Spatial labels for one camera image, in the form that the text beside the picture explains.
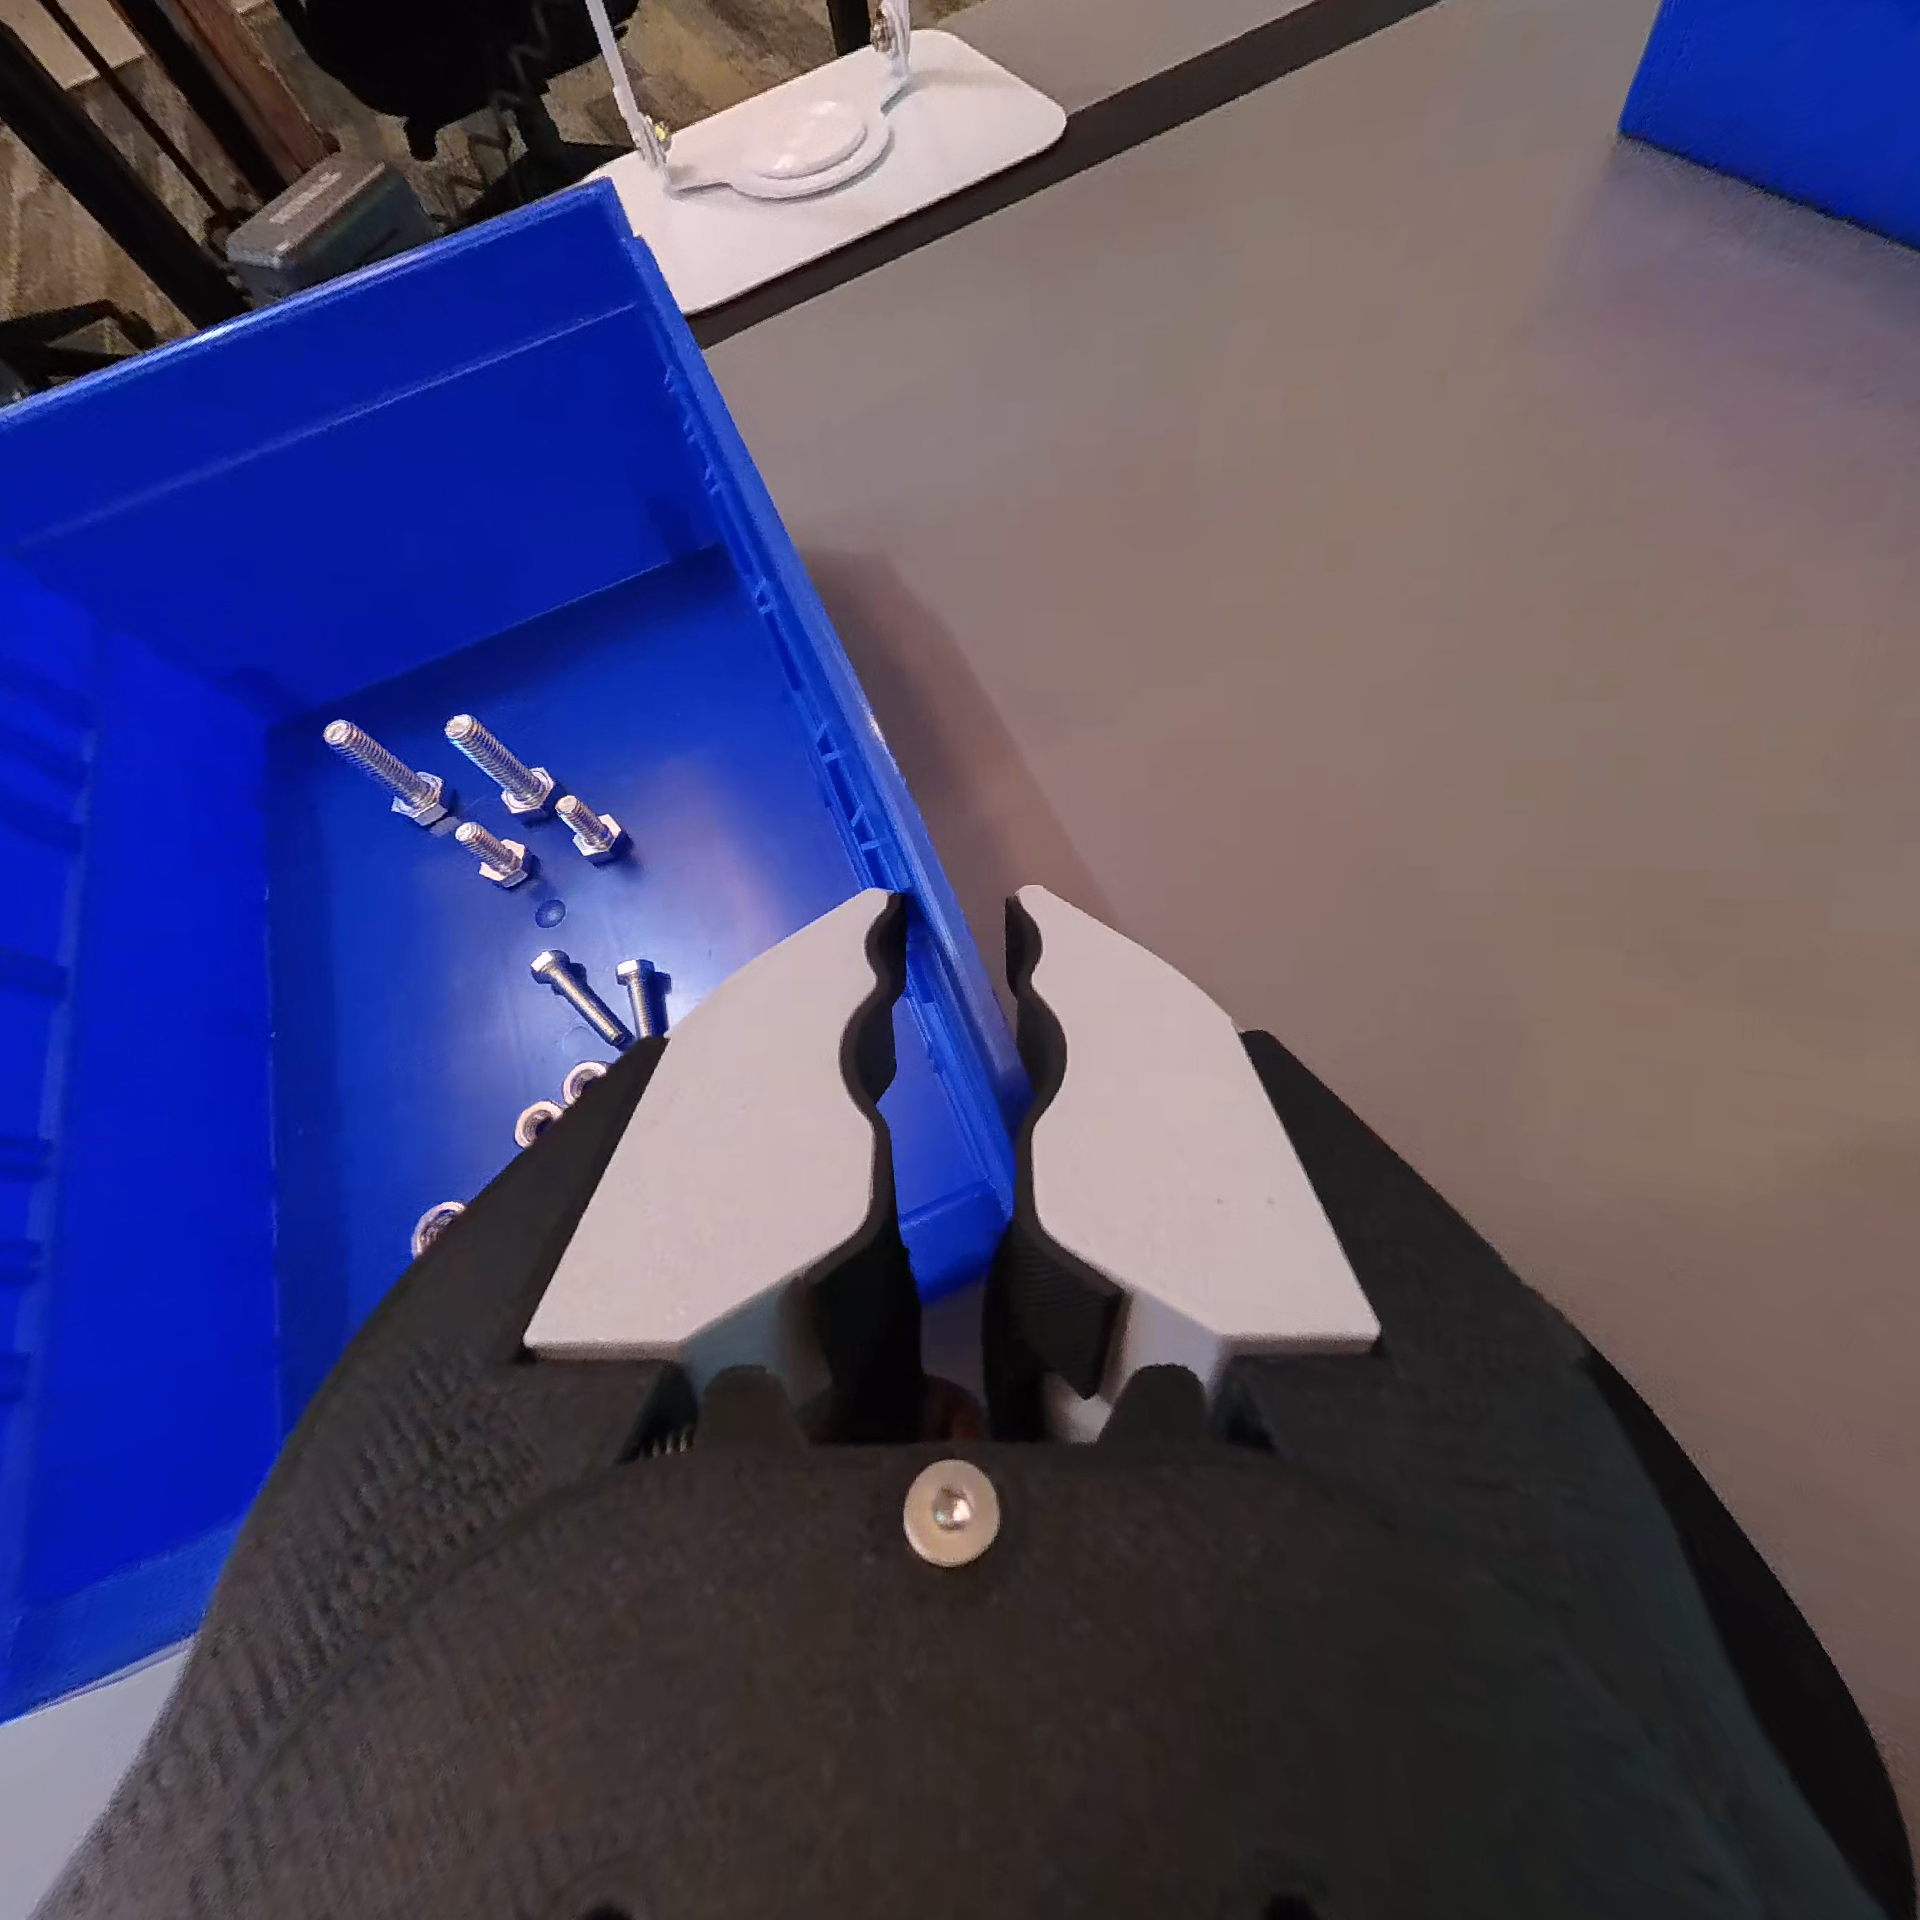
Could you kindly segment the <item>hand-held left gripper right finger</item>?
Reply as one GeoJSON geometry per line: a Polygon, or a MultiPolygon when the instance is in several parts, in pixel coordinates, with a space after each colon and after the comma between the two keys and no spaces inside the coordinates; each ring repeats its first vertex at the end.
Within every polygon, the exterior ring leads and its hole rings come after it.
{"type": "Polygon", "coordinates": [[[1006,902],[1031,1103],[992,1265],[992,1409],[1116,1409],[1142,1368],[1359,1356],[1381,1321],[1252,1036],[1040,885],[1006,902]]]}

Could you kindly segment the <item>white sign stand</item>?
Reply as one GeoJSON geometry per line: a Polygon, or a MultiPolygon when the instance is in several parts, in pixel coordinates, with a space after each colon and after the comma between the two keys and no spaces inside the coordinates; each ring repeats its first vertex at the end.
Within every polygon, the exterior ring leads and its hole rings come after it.
{"type": "Polygon", "coordinates": [[[588,7],[634,149],[608,180],[684,318],[707,316],[1054,149],[1064,110],[939,29],[880,4],[871,39],[663,132],[588,7]]]}

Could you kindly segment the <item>grey tool case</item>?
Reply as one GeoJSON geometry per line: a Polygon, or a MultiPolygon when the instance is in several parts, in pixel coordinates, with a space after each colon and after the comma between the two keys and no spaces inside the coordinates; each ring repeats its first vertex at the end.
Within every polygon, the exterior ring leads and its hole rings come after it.
{"type": "Polygon", "coordinates": [[[252,305],[275,303],[438,237],[413,185],[384,160],[327,156],[226,236],[252,305]]]}

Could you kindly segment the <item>silver nuts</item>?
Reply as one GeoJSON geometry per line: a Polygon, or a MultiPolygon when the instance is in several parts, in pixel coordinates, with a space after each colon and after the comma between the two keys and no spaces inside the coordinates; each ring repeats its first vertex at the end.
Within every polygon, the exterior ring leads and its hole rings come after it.
{"type": "MultiPolygon", "coordinates": [[[[610,1062],[584,1061],[575,1062],[566,1069],[559,1081],[559,1090],[554,1096],[541,1096],[528,1103],[515,1122],[515,1144],[516,1150],[533,1148],[571,1106],[575,1106],[589,1088],[603,1081],[610,1074],[610,1062]]],[[[422,1210],[412,1228],[410,1252],[413,1258],[427,1252],[427,1247],[469,1208],[467,1199],[451,1198],[440,1199],[427,1210],[422,1210]]]]}

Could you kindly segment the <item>silver bolts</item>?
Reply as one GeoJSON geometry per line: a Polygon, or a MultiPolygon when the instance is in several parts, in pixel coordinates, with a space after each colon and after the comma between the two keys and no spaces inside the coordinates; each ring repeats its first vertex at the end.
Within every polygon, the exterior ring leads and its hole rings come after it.
{"type": "MultiPolygon", "coordinates": [[[[629,852],[631,837],[615,816],[562,791],[551,770],[518,757],[476,712],[452,712],[443,724],[443,738],[493,783],[500,807],[516,823],[557,823],[573,850],[594,868],[618,863],[629,852]]],[[[452,804],[440,775],[413,767],[372,738],[370,732],[346,717],[325,721],[323,741],[335,757],[372,780],[386,792],[390,810],[403,820],[419,828],[436,828],[451,820],[452,804]]],[[[520,841],[480,823],[456,823],[452,837],[469,850],[480,878],[495,889],[509,890],[534,876],[534,854],[520,841]]],[[[664,1033],[664,988],[654,965],[642,958],[624,958],[615,965],[615,980],[631,1005],[626,1014],[615,1014],[600,994],[584,985],[584,973],[554,951],[533,962],[533,973],[562,997],[600,1041],[615,1049],[626,1049],[638,1039],[658,1039],[664,1033]]]]}

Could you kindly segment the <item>blue plastic bin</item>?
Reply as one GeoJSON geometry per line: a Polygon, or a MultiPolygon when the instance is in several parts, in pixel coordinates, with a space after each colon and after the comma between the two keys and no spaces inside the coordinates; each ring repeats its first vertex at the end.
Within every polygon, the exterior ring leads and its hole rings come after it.
{"type": "Polygon", "coordinates": [[[1622,137],[1917,246],[1916,2],[1661,2],[1622,137]]]}
{"type": "Polygon", "coordinates": [[[1023,1079],[925,824],[606,186],[4,409],[4,1718],[204,1618],[283,1434],[516,1116],[911,896],[894,1134],[922,1296],[983,1272],[1023,1079]],[[594,868],[443,738],[615,816],[594,868]],[[443,777],[419,828],[346,717],[443,777]],[[528,845],[502,890],[452,837],[528,845]]]}

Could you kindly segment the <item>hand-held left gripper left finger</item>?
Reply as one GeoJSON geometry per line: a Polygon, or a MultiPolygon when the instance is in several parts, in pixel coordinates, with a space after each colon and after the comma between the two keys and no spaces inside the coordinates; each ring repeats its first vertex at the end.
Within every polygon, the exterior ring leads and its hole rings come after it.
{"type": "Polygon", "coordinates": [[[541,1360],[733,1367],[917,1409],[922,1300],[880,1096],[904,898],[868,889],[682,1018],[525,1328],[541,1360]]]}

